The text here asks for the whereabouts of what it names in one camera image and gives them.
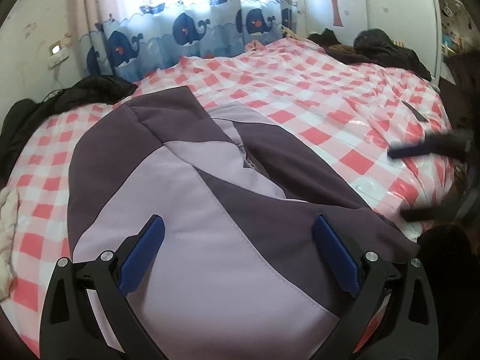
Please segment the cluttered white shelf unit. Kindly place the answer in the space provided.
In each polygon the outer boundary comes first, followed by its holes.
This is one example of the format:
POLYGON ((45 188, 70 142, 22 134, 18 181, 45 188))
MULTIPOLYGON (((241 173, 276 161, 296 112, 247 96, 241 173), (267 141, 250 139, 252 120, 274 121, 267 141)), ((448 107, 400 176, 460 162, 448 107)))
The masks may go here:
POLYGON ((461 0, 439 0, 442 29, 441 77, 459 86, 458 67, 449 57, 479 51, 479 30, 461 0))

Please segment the black clothes pile bed end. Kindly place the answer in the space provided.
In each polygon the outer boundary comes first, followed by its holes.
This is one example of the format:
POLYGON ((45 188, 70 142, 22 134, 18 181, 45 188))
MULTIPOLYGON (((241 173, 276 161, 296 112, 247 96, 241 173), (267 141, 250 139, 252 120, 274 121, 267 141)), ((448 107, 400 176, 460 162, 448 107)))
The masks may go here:
POLYGON ((341 43, 335 33, 328 28, 322 33, 311 33, 307 39, 322 47, 327 55, 341 63, 347 65, 372 63, 383 68, 401 68, 431 81, 431 73, 419 60, 416 52, 397 46, 378 28, 359 33, 352 46, 341 43))

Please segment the black coat near curtain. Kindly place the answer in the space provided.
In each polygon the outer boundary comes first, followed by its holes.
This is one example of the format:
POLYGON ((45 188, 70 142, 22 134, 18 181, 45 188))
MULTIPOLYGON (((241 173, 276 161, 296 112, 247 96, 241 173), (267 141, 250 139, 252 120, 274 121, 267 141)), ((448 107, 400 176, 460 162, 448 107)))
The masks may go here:
POLYGON ((7 112, 1 127, 1 186, 7 185, 30 137, 49 117, 89 104, 114 105, 136 90, 136 84, 120 77, 97 75, 87 76, 42 102, 28 98, 16 102, 7 112))

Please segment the white wall power strip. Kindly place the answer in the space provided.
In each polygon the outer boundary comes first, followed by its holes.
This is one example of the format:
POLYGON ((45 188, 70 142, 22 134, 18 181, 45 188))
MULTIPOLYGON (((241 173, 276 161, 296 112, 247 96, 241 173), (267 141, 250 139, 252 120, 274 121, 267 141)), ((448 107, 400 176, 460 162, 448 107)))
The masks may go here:
POLYGON ((63 61, 69 58, 69 50, 63 45, 61 41, 56 41, 49 47, 49 57, 47 59, 47 66, 50 70, 60 65, 63 61))

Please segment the blue whale print curtain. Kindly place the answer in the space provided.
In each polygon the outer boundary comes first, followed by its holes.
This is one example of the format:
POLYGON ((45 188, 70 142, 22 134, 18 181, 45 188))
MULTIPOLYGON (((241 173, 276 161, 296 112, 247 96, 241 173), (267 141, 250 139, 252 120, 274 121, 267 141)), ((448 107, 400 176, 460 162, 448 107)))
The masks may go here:
POLYGON ((183 57, 234 57, 295 29, 296 0, 76 0, 85 70, 142 80, 183 57))

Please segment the cream fluffy garment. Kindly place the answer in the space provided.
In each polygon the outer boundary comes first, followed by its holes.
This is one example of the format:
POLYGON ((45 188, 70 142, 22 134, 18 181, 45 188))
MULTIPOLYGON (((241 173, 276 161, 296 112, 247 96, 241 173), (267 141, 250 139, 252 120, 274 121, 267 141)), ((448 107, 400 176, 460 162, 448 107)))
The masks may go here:
POLYGON ((10 295, 14 275, 11 269, 11 253, 18 222, 19 194, 15 187, 1 190, 0 219, 0 299, 10 295))

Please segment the pink checkered bed sheet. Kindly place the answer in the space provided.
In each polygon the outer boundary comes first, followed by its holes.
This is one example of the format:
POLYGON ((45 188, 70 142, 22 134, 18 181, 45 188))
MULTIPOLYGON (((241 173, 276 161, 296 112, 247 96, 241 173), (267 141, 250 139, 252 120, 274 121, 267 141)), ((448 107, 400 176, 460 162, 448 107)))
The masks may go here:
MULTIPOLYGON (((290 38, 233 58, 184 57, 138 82, 137 95, 187 86, 206 108, 237 101, 294 134, 360 194, 392 218, 406 204, 436 203, 453 181, 450 160, 392 161, 390 144, 445 132, 440 96, 411 72, 349 66, 309 41, 290 38)), ((15 279, 1 313, 39 351, 41 307, 58 258, 68 252, 68 167, 81 136, 112 107, 81 106, 45 120, 10 175, 19 194, 11 255, 15 279)))

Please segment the lilac and purple jacket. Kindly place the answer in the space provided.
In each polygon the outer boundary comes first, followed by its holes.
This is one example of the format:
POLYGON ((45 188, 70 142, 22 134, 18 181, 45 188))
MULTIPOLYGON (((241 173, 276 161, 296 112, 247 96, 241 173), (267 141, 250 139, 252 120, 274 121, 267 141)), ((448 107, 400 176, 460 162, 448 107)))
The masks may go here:
POLYGON ((153 215, 165 239, 128 301, 170 359, 308 359, 352 303, 314 243, 320 215, 387 261, 418 252, 293 134, 238 101, 205 109, 186 87, 119 106, 72 155, 75 262, 153 215))

